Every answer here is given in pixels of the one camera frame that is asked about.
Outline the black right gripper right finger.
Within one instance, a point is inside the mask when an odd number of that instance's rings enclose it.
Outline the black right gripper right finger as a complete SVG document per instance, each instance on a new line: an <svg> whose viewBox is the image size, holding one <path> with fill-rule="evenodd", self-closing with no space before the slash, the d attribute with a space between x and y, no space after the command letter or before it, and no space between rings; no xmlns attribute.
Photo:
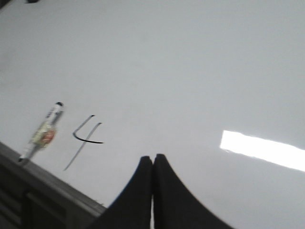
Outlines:
<svg viewBox="0 0 305 229"><path fill-rule="evenodd" d="M158 154L153 163L152 188L156 229L231 228L197 200L163 154Z"/></svg>

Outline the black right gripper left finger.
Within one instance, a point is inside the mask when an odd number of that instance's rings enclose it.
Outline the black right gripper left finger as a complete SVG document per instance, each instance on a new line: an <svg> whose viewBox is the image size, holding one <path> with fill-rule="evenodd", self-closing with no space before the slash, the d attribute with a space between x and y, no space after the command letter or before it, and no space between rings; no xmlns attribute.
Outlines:
<svg viewBox="0 0 305 229"><path fill-rule="evenodd" d="M149 229L152 206L153 163L148 156L139 164L113 203L92 223L90 229Z"/></svg>

